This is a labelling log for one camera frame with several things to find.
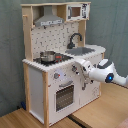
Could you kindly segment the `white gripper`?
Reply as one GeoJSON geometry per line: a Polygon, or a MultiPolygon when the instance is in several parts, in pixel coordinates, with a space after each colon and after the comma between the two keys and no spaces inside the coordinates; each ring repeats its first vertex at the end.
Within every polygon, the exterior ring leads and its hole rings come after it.
{"type": "Polygon", "coordinates": [[[93,68],[91,62],[85,59],[76,59],[76,63],[79,65],[82,75],[88,77],[93,68]]]}

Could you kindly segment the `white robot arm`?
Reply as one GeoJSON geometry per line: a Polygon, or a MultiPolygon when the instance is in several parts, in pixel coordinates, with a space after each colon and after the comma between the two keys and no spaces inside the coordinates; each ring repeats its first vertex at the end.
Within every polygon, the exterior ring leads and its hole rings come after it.
{"type": "Polygon", "coordinates": [[[120,76],[115,69],[114,63],[108,59],[102,59],[96,67],[90,61],[77,59],[85,77],[98,82],[114,83],[128,88],[128,75],[120,76]]]}

